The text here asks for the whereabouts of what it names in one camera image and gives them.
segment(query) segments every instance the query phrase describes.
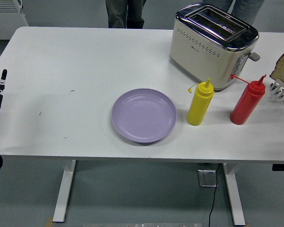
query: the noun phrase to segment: purple plate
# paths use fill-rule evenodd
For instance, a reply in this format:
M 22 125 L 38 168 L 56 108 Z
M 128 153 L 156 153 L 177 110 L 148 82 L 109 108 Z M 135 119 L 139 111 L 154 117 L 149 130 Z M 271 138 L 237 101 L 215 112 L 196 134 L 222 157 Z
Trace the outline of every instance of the purple plate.
M 125 138 L 152 143 L 167 136 L 177 119 L 175 105 L 165 94 L 147 88 L 128 91 L 115 102 L 112 121 Z

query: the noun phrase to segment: toaster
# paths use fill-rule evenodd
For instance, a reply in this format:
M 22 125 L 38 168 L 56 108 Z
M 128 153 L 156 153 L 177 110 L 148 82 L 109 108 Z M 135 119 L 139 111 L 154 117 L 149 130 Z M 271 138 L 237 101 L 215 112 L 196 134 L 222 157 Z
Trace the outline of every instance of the toaster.
M 242 20 L 205 3 L 189 5 L 176 13 L 170 57 L 198 82 L 211 79 L 220 91 L 239 76 L 252 52 L 258 31 Z

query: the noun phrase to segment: toaster slot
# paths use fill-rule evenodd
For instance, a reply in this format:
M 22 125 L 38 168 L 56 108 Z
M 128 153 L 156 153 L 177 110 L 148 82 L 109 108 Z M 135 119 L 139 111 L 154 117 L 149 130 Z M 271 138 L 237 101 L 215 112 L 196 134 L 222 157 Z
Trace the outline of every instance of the toaster slot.
M 247 28 L 244 24 L 236 21 L 235 18 L 224 15 L 222 11 L 217 12 L 208 7 L 190 15 L 188 19 L 224 41 L 229 40 Z
M 201 16 L 200 14 L 190 17 L 190 19 L 195 22 L 197 25 L 205 29 L 207 32 L 213 34 L 214 36 L 219 37 L 222 40 L 228 40 L 233 36 L 233 33 L 227 29 L 219 26 L 218 24 L 210 21 L 209 19 Z

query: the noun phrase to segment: toaster lever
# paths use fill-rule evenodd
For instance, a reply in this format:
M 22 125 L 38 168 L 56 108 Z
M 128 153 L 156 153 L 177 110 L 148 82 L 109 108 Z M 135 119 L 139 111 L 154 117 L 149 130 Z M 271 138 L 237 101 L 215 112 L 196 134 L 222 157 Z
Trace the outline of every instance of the toaster lever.
M 260 55 L 258 55 L 257 53 L 253 52 L 251 53 L 248 58 L 250 58 L 253 61 L 258 61 L 260 59 Z

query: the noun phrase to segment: bottle cap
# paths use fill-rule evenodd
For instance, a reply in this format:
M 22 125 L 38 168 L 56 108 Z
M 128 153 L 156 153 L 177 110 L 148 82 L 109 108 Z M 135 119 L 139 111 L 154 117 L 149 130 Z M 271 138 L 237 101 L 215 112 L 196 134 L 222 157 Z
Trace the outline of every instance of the bottle cap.
M 202 82 L 197 87 L 203 96 L 210 96 L 213 93 L 213 85 L 210 83 L 210 78 L 206 82 Z
M 266 75 L 262 76 L 259 81 L 252 81 L 248 85 L 248 89 L 251 93 L 255 95 L 262 95 L 265 93 L 265 84 L 263 84 L 263 79 L 266 77 Z

